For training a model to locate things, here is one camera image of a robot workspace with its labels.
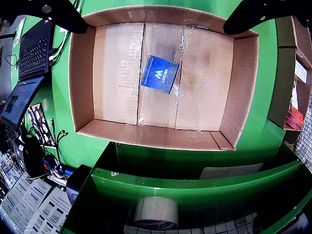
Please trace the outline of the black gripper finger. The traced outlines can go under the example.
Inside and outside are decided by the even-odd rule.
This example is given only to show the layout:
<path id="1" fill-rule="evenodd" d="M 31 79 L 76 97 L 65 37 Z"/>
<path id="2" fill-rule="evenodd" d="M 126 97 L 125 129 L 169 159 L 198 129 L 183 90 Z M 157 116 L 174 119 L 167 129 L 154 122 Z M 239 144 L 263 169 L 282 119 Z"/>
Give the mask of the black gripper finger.
<path id="1" fill-rule="evenodd" d="M 50 19 L 54 24 L 76 34 L 84 34 L 88 24 L 69 0 L 24 0 L 23 14 Z"/>
<path id="2" fill-rule="evenodd" d="M 302 26 L 312 25 L 310 0 L 243 0 L 223 26 L 224 33 L 236 35 L 272 19 L 295 16 Z"/>

